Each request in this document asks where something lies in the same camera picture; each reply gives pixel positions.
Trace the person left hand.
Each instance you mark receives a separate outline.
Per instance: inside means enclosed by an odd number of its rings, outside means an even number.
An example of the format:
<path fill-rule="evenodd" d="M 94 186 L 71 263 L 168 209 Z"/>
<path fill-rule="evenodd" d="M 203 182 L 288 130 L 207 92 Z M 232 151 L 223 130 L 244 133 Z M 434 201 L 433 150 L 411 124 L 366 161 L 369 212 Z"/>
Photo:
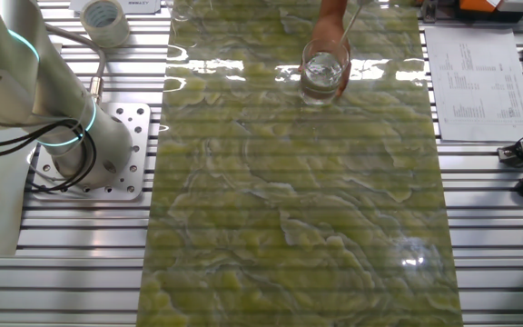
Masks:
<path fill-rule="evenodd" d="M 340 97 L 350 76 L 350 45 L 342 22 L 321 19 L 305 45 L 299 71 L 300 92 L 307 104 L 326 104 Z"/>

